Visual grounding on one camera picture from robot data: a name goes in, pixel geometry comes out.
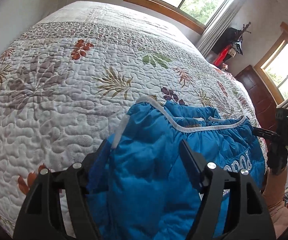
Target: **wooden window frame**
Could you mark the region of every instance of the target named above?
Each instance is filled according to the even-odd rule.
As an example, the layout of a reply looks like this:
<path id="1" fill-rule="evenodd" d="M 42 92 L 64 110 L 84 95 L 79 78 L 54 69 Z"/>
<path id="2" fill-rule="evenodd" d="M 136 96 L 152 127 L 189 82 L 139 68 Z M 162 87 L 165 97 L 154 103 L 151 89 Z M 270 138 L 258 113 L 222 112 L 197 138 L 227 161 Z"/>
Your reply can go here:
<path id="1" fill-rule="evenodd" d="M 124 1 L 143 6 L 153 11 L 159 12 L 165 16 L 168 16 L 169 18 L 172 18 L 173 20 L 178 21 L 183 25 L 189 27 L 193 31 L 197 32 L 199 35 L 202 35 L 206 29 L 206 25 L 202 24 L 201 22 L 199 22 L 192 16 L 188 15 L 184 11 L 180 11 L 175 6 L 172 6 L 162 0 L 124 0 Z"/>
<path id="2" fill-rule="evenodd" d="M 277 105 L 284 102 L 284 98 L 274 84 L 271 77 L 264 71 L 265 68 L 277 57 L 282 48 L 288 44 L 288 25 L 285 22 L 282 22 L 281 29 L 283 31 L 282 35 L 278 38 L 278 40 L 274 43 L 274 45 L 269 49 L 269 51 L 265 54 L 265 56 L 254 66 L 257 74 L 262 78 L 266 87 L 272 94 Z"/>

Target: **floral pattern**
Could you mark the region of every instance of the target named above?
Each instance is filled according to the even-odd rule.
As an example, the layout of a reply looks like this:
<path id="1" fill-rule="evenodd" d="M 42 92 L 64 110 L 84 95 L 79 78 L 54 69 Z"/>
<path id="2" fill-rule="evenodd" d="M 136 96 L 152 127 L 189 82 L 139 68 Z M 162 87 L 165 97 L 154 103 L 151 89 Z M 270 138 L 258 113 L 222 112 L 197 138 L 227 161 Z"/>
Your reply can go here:
<path id="1" fill-rule="evenodd" d="M 179 67 L 175 67 L 172 69 L 180 77 L 179 83 L 183 81 L 182 87 L 184 87 L 186 84 L 188 86 L 189 84 L 191 85 L 193 83 L 194 79 L 189 75 L 189 73 L 187 71 L 182 70 Z"/>
<path id="2" fill-rule="evenodd" d="M 6 80 L 7 74 L 10 72 L 11 64 L 0 66 L 0 89 L 4 80 Z"/>
<path id="3" fill-rule="evenodd" d="M 201 101 L 203 106 L 214 107 L 213 104 L 212 104 L 212 99 L 207 96 L 205 90 L 200 89 L 199 92 L 197 92 L 196 94 L 199 97 L 199 100 Z"/>
<path id="4" fill-rule="evenodd" d="M 32 59 L 30 66 L 20 66 L 15 72 L 17 78 L 10 79 L 8 86 L 11 92 L 7 94 L 9 108 L 20 113 L 28 103 L 39 104 L 44 97 L 51 97 L 54 86 L 66 79 L 67 74 L 58 74 L 61 61 L 47 61 L 39 64 L 38 59 Z"/>
<path id="5" fill-rule="evenodd" d="M 13 55 L 13 52 L 15 51 L 15 48 L 10 47 L 8 49 L 6 49 L 2 55 L 0 55 L 0 61 L 3 63 L 6 58 L 11 58 L 11 56 Z"/>
<path id="6" fill-rule="evenodd" d="M 143 63 L 150 63 L 153 67 L 156 67 L 156 64 L 159 64 L 163 68 L 168 68 L 167 63 L 172 62 L 172 60 L 168 57 L 165 57 L 161 54 L 147 54 L 143 57 Z"/>
<path id="7" fill-rule="evenodd" d="M 228 97 L 228 94 L 225 90 L 225 87 L 223 86 L 223 84 L 220 81 L 217 81 L 217 84 L 219 85 L 220 89 L 222 90 L 223 94 Z"/>
<path id="8" fill-rule="evenodd" d="M 131 86 L 132 77 L 126 78 L 125 74 L 122 76 L 120 73 L 116 73 L 112 67 L 110 69 L 106 69 L 106 75 L 102 78 L 94 77 L 94 79 L 105 83 L 107 85 L 102 85 L 97 88 L 101 89 L 97 93 L 105 91 L 105 93 L 102 94 L 103 96 L 106 96 L 109 92 L 114 91 L 111 98 L 115 97 L 118 93 L 124 93 L 124 99 L 127 99 L 127 92 Z"/>
<path id="9" fill-rule="evenodd" d="M 237 99 L 238 99 L 238 101 L 241 103 L 241 105 L 242 105 L 243 107 L 247 107 L 247 100 L 245 99 L 244 96 L 239 95 L 239 96 L 237 97 Z"/>
<path id="10" fill-rule="evenodd" d="M 47 169 L 47 167 L 45 166 L 45 164 L 42 164 L 38 167 L 38 173 L 42 170 L 42 169 Z M 24 178 L 22 176 L 18 177 L 18 187 L 20 189 L 20 191 L 27 195 L 29 192 L 29 189 L 31 188 L 31 186 L 33 185 L 35 179 L 37 178 L 38 173 L 36 172 L 30 172 L 28 174 L 27 177 L 27 183 L 25 182 Z"/>
<path id="11" fill-rule="evenodd" d="M 86 57 L 86 52 L 90 50 L 90 48 L 93 48 L 94 44 L 92 43 L 86 43 L 84 40 L 79 40 L 75 44 L 75 48 L 73 52 L 71 53 L 71 59 L 78 60 L 81 56 Z"/>
<path id="12" fill-rule="evenodd" d="M 179 99 L 178 95 L 173 90 L 168 90 L 166 87 L 162 87 L 161 92 L 165 94 L 165 96 L 163 96 L 165 100 L 174 100 L 175 103 L 180 104 L 181 106 L 185 105 L 183 99 Z"/>

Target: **quilted bedspread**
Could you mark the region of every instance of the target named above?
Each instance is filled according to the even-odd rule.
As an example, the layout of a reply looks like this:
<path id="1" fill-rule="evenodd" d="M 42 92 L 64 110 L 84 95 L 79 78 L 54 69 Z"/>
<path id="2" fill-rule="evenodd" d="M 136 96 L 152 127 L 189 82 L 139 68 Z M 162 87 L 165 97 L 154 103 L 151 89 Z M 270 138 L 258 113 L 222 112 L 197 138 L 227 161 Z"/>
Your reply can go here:
<path id="1" fill-rule="evenodd" d="M 96 151 L 140 96 L 212 106 L 259 126 L 245 92 L 167 22 L 95 2 L 58 10 L 0 57 L 1 225 L 12 235 L 38 171 L 60 171 Z M 73 234 L 64 193 L 61 204 Z"/>

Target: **wooden door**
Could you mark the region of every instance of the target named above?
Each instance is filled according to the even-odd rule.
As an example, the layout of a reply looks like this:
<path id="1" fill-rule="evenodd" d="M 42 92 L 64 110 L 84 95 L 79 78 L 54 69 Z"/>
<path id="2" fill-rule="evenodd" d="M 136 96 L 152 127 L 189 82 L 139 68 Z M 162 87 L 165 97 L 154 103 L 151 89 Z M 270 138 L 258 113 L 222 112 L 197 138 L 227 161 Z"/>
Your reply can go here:
<path id="1" fill-rule="evenodd" d="M 236 77 L 246 88 L 255 108 L 255 114 L 263 129 L 276 131 L 276 103 L 267 87 L 251 65 Z"/>

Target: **blue cloth bag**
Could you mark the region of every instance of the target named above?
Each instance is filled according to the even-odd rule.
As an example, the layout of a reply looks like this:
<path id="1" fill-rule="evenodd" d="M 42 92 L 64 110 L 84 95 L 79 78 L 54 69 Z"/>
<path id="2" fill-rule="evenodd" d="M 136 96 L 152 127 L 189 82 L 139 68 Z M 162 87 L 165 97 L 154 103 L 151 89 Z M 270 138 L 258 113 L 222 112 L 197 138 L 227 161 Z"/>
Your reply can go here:
<path id="1" fill-rule="evenodd" d="M 248 169 L 260 187 L 265 161 L 246 117 L 222 120 L 211 107 L 164 107 L 140 98 L 122 119 L 97 188 L 87 197 L 104 239 L 185 239 L 201 196 L 192 188 L 179 157 L 186 140 L 208 162 L 229 171 Z M 223 201 L 214 236 L 222 234 L 229 194 Z"/>

